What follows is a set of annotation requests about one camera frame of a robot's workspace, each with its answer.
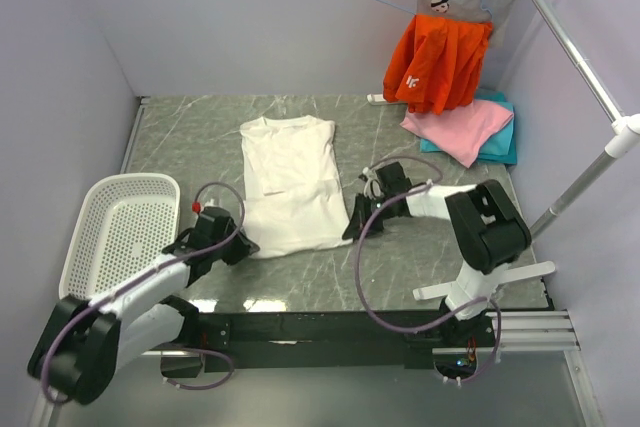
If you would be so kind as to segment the white t-shirt with red print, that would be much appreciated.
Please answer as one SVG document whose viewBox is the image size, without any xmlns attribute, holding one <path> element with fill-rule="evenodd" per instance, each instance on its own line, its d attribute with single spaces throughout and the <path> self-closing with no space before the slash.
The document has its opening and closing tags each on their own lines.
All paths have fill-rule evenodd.
<svg viewBox="0 0 640 427">
<path fill-rule="evenodd" d="M 349 223 L 333 141 L 336 124 L 313 116 L 260 117 L 240 126 L 244 231 L 256 259 L 333 249 Z"/>
</svg>

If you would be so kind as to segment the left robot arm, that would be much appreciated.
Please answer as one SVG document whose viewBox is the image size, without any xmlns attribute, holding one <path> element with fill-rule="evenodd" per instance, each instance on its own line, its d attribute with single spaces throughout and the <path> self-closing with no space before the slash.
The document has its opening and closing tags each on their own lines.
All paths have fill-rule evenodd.
<svg viewBox="0 0 640 427">
<path fill-rule="evenodd" d="M 141 271 L 89 299 L 59 300 L 27 364 L 30 377 L 64 402 L 88 405 L 142 353 L 202 346 L 200 312 L 178 292 L 214 263 L 233 266 L 259 251 L 230 213 L 207 207 Z"/>
</svg>

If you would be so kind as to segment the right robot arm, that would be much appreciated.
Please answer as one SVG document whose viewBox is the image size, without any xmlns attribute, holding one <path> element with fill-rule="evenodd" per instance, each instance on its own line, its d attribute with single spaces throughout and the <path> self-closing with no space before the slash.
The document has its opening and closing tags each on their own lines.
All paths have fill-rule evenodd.
<svg viewBox="0 0 640 427">
<path fill-rule="evenodd" d="M 344 240 L 380 234 L 384 221 L 392 218 L 451 223 L 463 264 L 441 295 L 452 313 L 438 325 L 444 342 L 464 344 L 474 333 L 472 319 L 486 309 L 508 267 L 531 245 L 518 209 L 495 179 L 470 186 L 444 186 L 434 180 L 415 184 L 397 157 L 365 168 L 360 179 L 365 186 L 355 197 Z"/>
</svg>

